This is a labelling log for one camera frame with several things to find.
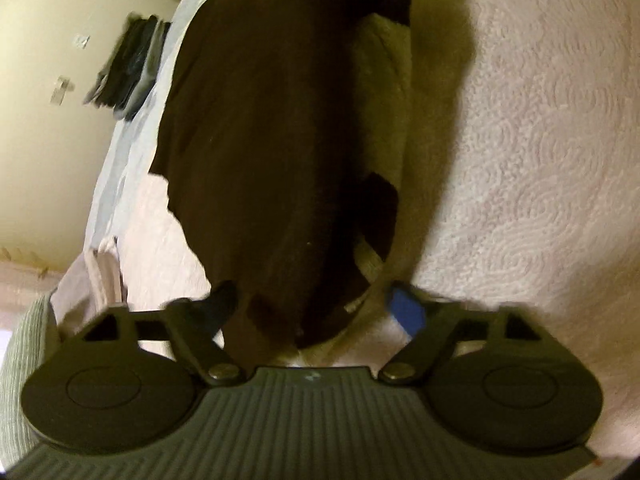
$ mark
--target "fabric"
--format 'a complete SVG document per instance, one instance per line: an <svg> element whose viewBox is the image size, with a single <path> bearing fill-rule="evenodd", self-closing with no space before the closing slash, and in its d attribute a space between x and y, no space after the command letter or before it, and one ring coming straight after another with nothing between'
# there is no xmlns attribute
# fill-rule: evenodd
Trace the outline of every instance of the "fabric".
<svg viewBox="0 0 640 480"><path fill-rule="evenodd" d="M58 332L65 340L80 332L105 308L124 299L113 238L80 254L51 295Z"/></svg>
<svg viewBox="0 0 640 480"><path fill-rule="evenodd" d="M100 95L94 99L96 106L113 107L116 104L118 92L127 77L127 64L140 44L145 25L146 20L142 18L136 19L131 23L122 40L122 44L113 58L104 88Z"/></svg>
<svg viewBox="0 0 640 480"><path fill-rule="evenodd" d="M408 95L389 102L384 85L408 88L409 4L208 0L186 33L151 171L168 179L169 207L212 285L238 286L225 341L249 368L269 343L308 346L343 329L388 254L398 192L375 170L399 184ZM385 34L403 40L399 67L366 57ZM398 102L384 128L360 118ZM399 146L387 168L377 142Z"/></svg>
<svg viewBox="0 0 640 480"><path fill-rule="evenodd" d="M60 346L50 294L38 298L14 330L0 368L0 462L11 468L37 444L20 410L27 378Z"/></svg>
<svg viewBox="0 0 640 480"><path fill-rule="evenodd" d="M118 241L121 272L127 277L127 303L133 311L159 310L175 298L199 300L211 290L202 264L184 241L180 224L173 215L166 214L167 205L166 180L148 174L140 184L132 229L127 231L126 240ZM165 214L157 217L158 210ZM142 245L136 243L136 238L147 235L159 243L147 244L146 238ZM162 342L144 342L143 348L171 355L168 345Z"/></svg>
<svg viewBox="0 0 640 480"><path fill-rule="evenodd" d="M160 56L162 53L162 44L165 34L164 30L164 22L162 20L158 20L156 23L156 30L154 31L151 43L149 44L149 50L146 53L146 59L140 79L132 90L126 106L114 111L113 115L116 119L126 119L127 121L131 121L140 108L142 108L149 92L151 92L151 89L156 82L156 77L158 76L158 67L160 65Z"/></svg>
<svg viewBox="0 0 640 480"><path fill-rule="evenodd" d="M114 95L112 101L114 113L117 113L127 106L131 93L140 81L142 72L144 70L146 57L151 46L156 28L158 26L158 17L151 16L146 20L145 25L140 34L140 39L135 45L135 48L130 53L127 59L127 66L125 69L125 75L120 82L118 91Z"/></svg>
<svg viewBox="0 0 640 480"><path fill-rule="evenodd" d="M126 24L124 26L124 30L122 32L122 35L118 38L118 41L116 42L116 45L113 48L111 56L109 57L107 62L104 64L104 66L102 67L100 72L98 72L95 85L94 85L93 88L91 88L89 90L89 92L85 96L84 100L82 101L82 104L87 105L89 103L93 103L93 102L96 101L96 99L98 97L100 97L100 94L102 93L102 91L104 90L105 86L107 85L107 78L109 77L109 72L111 71L111 66L113 65L113 61L115 60L116 56L118 55L118 52L120 51L120 47L125 42L125 40L127 39L128 35L130 34L131 25L136 20L139 20L139 19L140 19L140 16L138 14L134 13L134 12L132 12L127 17L127 21L126 21Z"/></svg>
<svg viewBox="0 0 640 480"><path fill-rule="evenodd" d="M164 46L164 42L166 41L166 37L169 34L169 29L171 28L171 22L164 22L164 27L162 28L162 46Z"/></svg>

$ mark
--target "round pad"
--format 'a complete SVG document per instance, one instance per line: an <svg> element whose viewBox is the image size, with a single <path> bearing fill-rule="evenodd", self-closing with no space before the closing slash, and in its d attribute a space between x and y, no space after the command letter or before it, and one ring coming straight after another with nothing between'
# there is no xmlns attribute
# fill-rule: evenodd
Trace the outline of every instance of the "round pad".
<svg viewBox="0 0 640 480"><path fill-rule="evenodd" d="M54 357L29 378L22 410L41 438L81 454L121 452L184 419L195 398L184 368L139 349L113 349L98 354L86 346L74 360Z"/></svg>
<svg viewBox="0 0 640 480"><path fill-rule="evenodd" d="M437 368L426 393L455 433L507 453L549 452L585 440L602 408L600 386L579 362L486 350Z"/></svg>

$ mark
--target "white bedspread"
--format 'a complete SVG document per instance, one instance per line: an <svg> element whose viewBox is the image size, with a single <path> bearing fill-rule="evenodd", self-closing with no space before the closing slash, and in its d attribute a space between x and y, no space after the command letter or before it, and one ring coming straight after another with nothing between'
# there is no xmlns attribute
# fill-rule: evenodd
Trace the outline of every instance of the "white bedspread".
<svg viewBox="0 0 640 480"><path fill-rule="evenodd" d="M183 1L176 31L202 1ZM414 0L412 34L414 125L378 290L412 278L527 305L602 383L593 449L640 454L640 0ZM166 183L145 174L176 53L130 155L137 198L116 211L137 308L209 290ZM381 298L298 362L377 369L405 343Z"/></svg>

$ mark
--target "clothes hanging on wall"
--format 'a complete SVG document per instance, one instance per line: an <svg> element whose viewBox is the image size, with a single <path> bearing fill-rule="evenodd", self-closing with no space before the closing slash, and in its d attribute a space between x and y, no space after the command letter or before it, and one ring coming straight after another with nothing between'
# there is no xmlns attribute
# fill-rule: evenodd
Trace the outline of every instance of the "clothes hanging on wall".
<svg viewBox="0 0 640 480"><path fill-rule="evenodd" d="M168 25L157 16L144 20L130 14L126 31L84 103L113 108L117 119L132 120L156 82Z"/></svg>

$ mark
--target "dark clothing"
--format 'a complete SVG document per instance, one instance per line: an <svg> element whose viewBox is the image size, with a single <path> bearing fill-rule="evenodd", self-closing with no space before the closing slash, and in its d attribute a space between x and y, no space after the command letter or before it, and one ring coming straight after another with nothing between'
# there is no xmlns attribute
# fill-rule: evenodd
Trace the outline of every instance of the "dark clothing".
<svg viewBox="0 0 640 480"><path fill-rule="evenodd" d="M135 49L130 53L128 63L126 65L124 76L121 79L121 83L118 88L118 92L113 98L113 107L115 110L123 110L127 106L129 96L133 92L133 89L140 81L142 70L145 66L146 54L149 51L149 45L151 45L151 39L153 38L156 25L158 24L158 17L151 16L146 20L138 43L135 45Z"/></svg>
<svg viewBox="0 0 640 480"><path fill-rule="evenodd" d="M107 83L105 84L102 93L95 101L96 105L113 107L115 104L115 97L120 90L120 85L122 84L123 79L126 77L126 69L130 56L135 52L135 49L140 42L142 31L145 28L145 23L146 20L135 20L126 32L125 37L122 40L122 44L118 49L118 53L111 64Z"/></svg>
<svg viewBox="0 0 640 480"><path fill-rule="evenodd" d="M169 28L171 28L171 22L164 22L162 26L162 44L166 41L166 35L169 33Z"/></svg>
<svg viewBox="0 0 640 480"><path fill-rule="evenodd" d="M186 32L151 171L168 180L169 210L212 287L238 288L223 333L244 367L353 317L345 305L369 288L357 232L388 252L398 195L360 180L350 48L364 16L404 23L409 2L207 0ZM389 209L372 218L384 221L359 224L377 197Z"/></svg>

